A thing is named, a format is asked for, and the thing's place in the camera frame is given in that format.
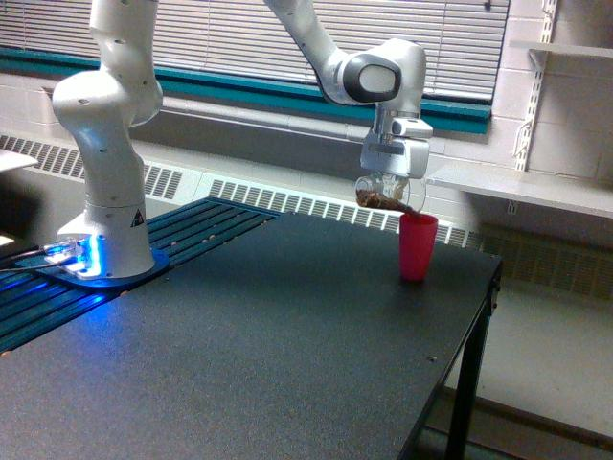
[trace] window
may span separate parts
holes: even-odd
[[[322,0],[315,9],[348,52],[406,37],[428,57],[426,93],[488,102],[509,0]],[[96,57],[88,0],[0,0],[0,46]],[[160,0],[158,65],[315,84],[262,0]]]

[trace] red cup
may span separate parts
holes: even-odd
[[[400,217],[400,274],[407,281],[422,281],[428,272],[439,220],[433,216]]]

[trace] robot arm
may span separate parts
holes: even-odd
[[[362,53],[347,54],[319,22],[312,0],[264,0],[305,54],[325,96],[337,104],[375,103],[375,122],[364,141],[363,168],[422,178],[432,127],[420,119],[425,52],[393,38]]]
[[[80,262],[65,267],[82,279],[128,278],[154,265],[143,160],[128,129],[150,120],[162,104],[151,52],[157,5],[93,0],[90,30],[101,68],[63,80],[54,91],[54,111],[75,137],[85,169],[85,211],[58,232],[62,240],[86,242]]]

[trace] white shelf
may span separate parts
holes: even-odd
[[[557,55],[584,56],[587,58],[613,58],[613,49],[595,48],[593,46],[540,43],[538,41],[525,40],[511,40],[509,46],[512,48],[524,48],[531,51],[545,51]]]
[[[0,173],[33,166],[38,163],[31,156],[0,149]]]
[[[454,162],[428,184],[613,219],[613,185],[491,165]]]

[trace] window sill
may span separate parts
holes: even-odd
[[[99,65],[97,59],[89,57],[0,47],[0,71],[68,76],[82,70],[97,69]],[[169,67],[156,67],[155,73],[162,88],[174,93],[356,121],[370,122],[375,114],[371,105],[328,103],[318,87],[308,84]],[[491,107],[424,99],[421,115],[434,129],[485,134]]]

